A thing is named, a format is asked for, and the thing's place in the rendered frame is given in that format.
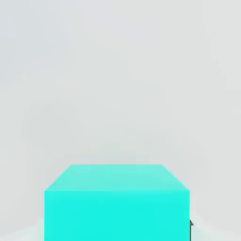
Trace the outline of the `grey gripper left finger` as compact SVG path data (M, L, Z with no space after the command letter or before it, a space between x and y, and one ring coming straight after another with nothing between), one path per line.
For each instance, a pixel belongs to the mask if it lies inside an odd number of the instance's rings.
M0 236L0 241L44 241L44 219L22 230Z

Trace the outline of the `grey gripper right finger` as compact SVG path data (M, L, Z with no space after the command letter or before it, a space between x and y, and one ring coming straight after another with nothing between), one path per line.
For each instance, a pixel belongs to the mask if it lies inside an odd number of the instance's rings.
M191 218L192 241L241 241L241 224L221 226L201 216Z

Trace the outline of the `small cyan cube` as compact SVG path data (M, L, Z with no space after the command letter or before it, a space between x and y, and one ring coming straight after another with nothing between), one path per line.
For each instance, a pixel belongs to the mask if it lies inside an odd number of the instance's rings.
M190 191L162 165L71 165L44 192L44 241L191 241Z

